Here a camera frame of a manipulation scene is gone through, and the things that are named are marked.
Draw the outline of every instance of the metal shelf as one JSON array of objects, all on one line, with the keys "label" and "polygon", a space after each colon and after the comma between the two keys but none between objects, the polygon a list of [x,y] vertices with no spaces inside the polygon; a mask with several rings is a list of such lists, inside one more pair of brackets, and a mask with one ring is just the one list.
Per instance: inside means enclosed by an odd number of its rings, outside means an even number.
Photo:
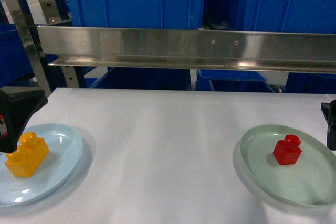
[{"label": "metal shelf", "polygon": [[37,27],[53,66],[336,72],[336,35],[242,31]]}]

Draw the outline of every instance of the table surface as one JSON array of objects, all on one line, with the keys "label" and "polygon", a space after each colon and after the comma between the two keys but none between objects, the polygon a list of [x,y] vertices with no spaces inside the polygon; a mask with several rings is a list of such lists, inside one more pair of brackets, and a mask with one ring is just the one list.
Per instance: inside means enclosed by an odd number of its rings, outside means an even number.
[{"label": "table surface", "polygon": [[57,89],[28,126],[61,123],[79,131],[80,163],[49,196],[0,209],[0,223],[335,223],[334,206],[307,212],[255,197],[233,166],[235,146],[254,126],[282,124],[325,143],[320,104],[334,99]]}]

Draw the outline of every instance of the plate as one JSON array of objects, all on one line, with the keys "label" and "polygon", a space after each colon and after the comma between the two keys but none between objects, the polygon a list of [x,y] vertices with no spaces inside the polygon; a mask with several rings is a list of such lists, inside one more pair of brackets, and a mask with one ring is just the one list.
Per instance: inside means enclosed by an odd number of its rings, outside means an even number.
[{"label": "plate", "polygon": [[[302,153],[294,165],[279,165],[273,156],[278,140],[294,134]],[[246,172],[269,195],[300,206],[336,202],[336,156],[314,137],[282,125],[261,125],[240,142]]]},{"label": "plate", "polygon": [[5,165],[6,155],[0,155],[0,207],[27,204],[50,194],[71,176],[79,162],[83,142],[73,128],[42,124],[24,130],[30,131],[45,139],[50,152],[30,178],[14,177]]}]

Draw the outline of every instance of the shelf rack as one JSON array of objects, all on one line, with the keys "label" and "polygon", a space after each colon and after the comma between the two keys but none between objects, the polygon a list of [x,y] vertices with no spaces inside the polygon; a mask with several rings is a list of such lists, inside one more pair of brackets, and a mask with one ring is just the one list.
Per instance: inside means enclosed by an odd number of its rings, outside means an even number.
[{"label": "shelf rack", "polygon": [[44,54],[58,54],[49,65],[62,66],[69,87],[82,87],[79,66],[336,73],[334,34],[73,27],[62,0],[40,0],[48,25],[37,34],[25,0],[5,1],[48,94]]}]

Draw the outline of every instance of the red lego brick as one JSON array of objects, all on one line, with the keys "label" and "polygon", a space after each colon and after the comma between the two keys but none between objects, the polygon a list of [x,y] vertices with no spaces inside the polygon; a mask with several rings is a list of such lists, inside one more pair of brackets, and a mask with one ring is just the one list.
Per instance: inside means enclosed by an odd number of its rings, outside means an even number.
[{"label": "red lego brick", "polygon": [[273,155],[280,165],[293,165],[296,163],[302,150],[300,139],[295,135],[287,135],[284,140],[279,140],[274,148]]}]

